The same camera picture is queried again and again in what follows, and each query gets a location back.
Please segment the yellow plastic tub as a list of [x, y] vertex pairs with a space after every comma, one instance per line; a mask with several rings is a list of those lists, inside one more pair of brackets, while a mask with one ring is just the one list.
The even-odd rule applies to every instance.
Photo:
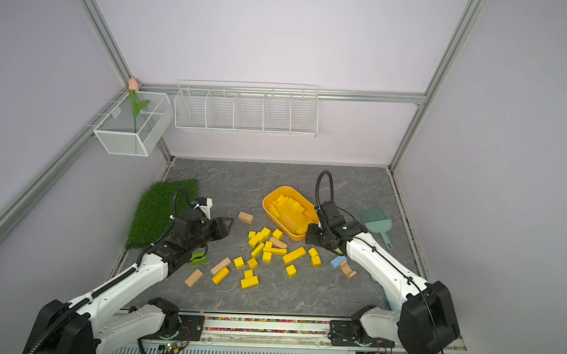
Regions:
[[315, 206], [291, 186], [280, 186], [262, 200], [267, 216], [291, 240], [305, 239], [308, 226], [319, 225]]

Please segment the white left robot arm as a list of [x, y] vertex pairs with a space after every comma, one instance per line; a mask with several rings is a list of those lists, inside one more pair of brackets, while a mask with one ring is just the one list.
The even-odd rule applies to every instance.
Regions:
[[212, 218], [204, 206], [175, 215], [173, 221], [173, 235], [143, 249], [128, 269], [67, 302], [46, 304], [23, 353], [110, 354], [152, 334], [179, 335], [183, 329], [179, 309], [161, 298], [115, 316], [139, 294], [189, 263], [195, 250], [229, 236], [235, 222], [231, 217]]

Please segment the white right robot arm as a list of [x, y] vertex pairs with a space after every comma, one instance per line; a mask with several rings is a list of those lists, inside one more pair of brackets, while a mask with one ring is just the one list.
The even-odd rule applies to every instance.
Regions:
[[357, 340], [387, 339], [408, 354], [442, 354], [461, 332], [449, 288], [419, 277], [394, 258], [356, 220], [347, 221], [332, 200], [315, 207], [318, 225], [306, 242], [357, 262], [382, 287], [388, 310], [368, 305], [351, 319]]

